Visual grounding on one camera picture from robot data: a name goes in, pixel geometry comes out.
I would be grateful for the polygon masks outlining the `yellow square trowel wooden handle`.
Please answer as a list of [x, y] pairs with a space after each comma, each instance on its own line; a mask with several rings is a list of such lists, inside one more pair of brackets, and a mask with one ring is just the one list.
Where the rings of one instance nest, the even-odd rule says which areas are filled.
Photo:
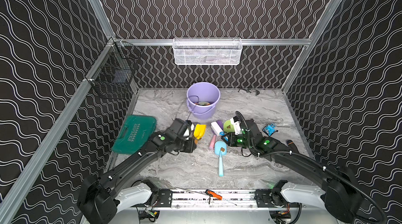
[[193, 132], [193, 139], [194, 143], [198, 144], [198, 142], [203, 138], [206, 132], [207, 125], [201, 125], [197, 124], [195, 126], [194, 132]]

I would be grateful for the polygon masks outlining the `white brush blue handle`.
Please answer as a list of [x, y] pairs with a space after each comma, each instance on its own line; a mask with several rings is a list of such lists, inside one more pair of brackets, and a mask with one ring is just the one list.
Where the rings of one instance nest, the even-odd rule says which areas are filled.
[[222, 120], [217, 120], [217, 121], [214, 121], [211, 123], [211, 128], [212, 128], [213, 133], [216, 136], [220, 137], [221, 140], [228, 142], [229, 139], [223, 130], [223, 126], [224, 126], [224, 123]]

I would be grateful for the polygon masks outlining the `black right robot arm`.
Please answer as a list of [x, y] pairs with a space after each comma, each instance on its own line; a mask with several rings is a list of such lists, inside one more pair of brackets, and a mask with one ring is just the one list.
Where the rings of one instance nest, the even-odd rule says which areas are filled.
[[313, 194], [312, 200], [308, 200], [307, 195], [293, 189], [289, 181], [281, 180], [271, 190], [272, 204], [317, 205], [335, 219], [349, 224], [356, 219], [369, 224], [387, 222], [385, 211], [358, 187], [357, 178], [349, 168], [324, 165], [301, 154], [290, 140], [284, 144], [272, 136], [263, 136], [254, 120], [246, 120], [239, 111], [229, 122], [229, 127], [217, 133], [228, 146], [248, 149], [252, 156], [283, 165], [321, 189], [320, 193]]

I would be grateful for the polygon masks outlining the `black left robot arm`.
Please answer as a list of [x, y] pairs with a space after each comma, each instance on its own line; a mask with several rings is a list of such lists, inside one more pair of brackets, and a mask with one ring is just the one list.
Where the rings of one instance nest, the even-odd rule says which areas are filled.
[[132, 178], [167, 153], [192, 153], [196, 149], [191, 138], [194, 128], [191, 121], [176, 118], [165, 131], [152, 133], [138, 151], [115, 168], [101, 176], [86, 177], [76, 203], [86, 220], [107, 224], [117, 213], [149, 202], [157, 187], [149, 181], [131, 187]]

